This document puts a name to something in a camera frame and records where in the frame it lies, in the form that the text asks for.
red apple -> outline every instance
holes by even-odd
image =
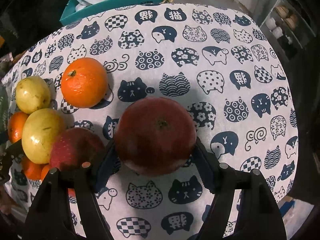
[[[104,145],[98,135],[86,128],[70,128],[61,133],[54,142],[50,166],[60,171],[76,169],[103,150]]]
[[[181,167],[196,144],[190,114],[168,98],[144,98],[131,104],[117,125],[119,158],[141,175],[158,176]]]

tangerine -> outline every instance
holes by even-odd
[[[108,89],[105,68],[94,58],[83,57],[72,62],[61,79],[64,99],[78,108],[90,108],[103,99]]]
[[[46,166],[44,166],[44,167],[42,168],[42,171],[41,171],[41,180],[42,180],[42,181],[44,180],[45,176],[47,176],[47,173],[48,173],[48,171],[49,171],[50,169],[51,169],[50,164],[47,164]]]
[[[41,179],[41,172],[43,169],[43,164],[35,164],[28,159],[27,156],[23,156],[21,159],[21,166],[24,175],[28,179],[39,180]]]
[[[8,121],[8,136],[11,143],[15,143],[21,139],[23,126],[29,117],[24,112],[14,113]]]

yellow pear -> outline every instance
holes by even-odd
[[[19,109],[26,114],[48,108],[50,99],[51,94],[48,85],[41,77],[27,77],[17,84],[16,103]]]
[[[65,122],[56,110],[45,108],[33,112],[22,131],[24,153],[33,163],[49,163],[52,145],[65,129]]]

cat print tablecloth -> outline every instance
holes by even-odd
[[[81,57],[100,61],[109,78],[105,97],[90,109],[68,104],[60,89],[65,68]],[[68,127],[90,129],[105,144],[132,102],[150,96],[176,100],[220,162],[241,171],[260,169],[277,201],[291,189],[298,130],[290,88],[274,50],[242,12],[149,4],[76,21],[32,46],[3,78],[10,115],[18,111],[17,82],[32,75],[47,82],[51,107]],[[19,162],[14,161],[6,188],[28,209],[40,182],[26,179]],[[175,173],[156,178],[139,176],[120,161],[115,171],[96,197],[116,240],[193,239],[213,195],[192,159]],[[239,196],[238,190],[225,236],[234,230]],[[83,235],[75,198],[70,206],[76,232]]]

metal screw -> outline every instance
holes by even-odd
[[[222,168],[222,169],[227,169],[227,168],[229,167],[229,165],[226,164],[226,163],[220,163],[219,166],[220,166],[220,168]]]
[[[261,173],[258,169],[253,169],[252,172],[255,175],[260,175],[260,173]]]
[[[57,172],[57,168],[51,168],[50,170],[49,170],[49,173],[50,174],[54,174],[54,173],[56,173]]]
[[[82,163],[82,167],[83,167],[83,168],[88,168],[88,167],[90,167],[90,165],[91,165],[90,162],[84,162],[84,163]]]

